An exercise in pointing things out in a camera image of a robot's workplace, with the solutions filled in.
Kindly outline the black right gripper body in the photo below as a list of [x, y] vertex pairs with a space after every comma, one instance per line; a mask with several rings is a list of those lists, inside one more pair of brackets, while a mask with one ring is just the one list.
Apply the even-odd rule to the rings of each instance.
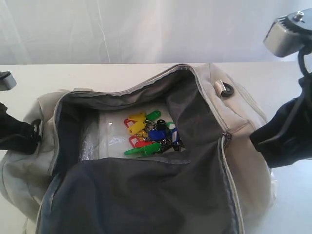
[[312, 78], [299, 82], [302, 93], [287, 113], [273, 143], [284, 161], [298, 161], [312, 156]]

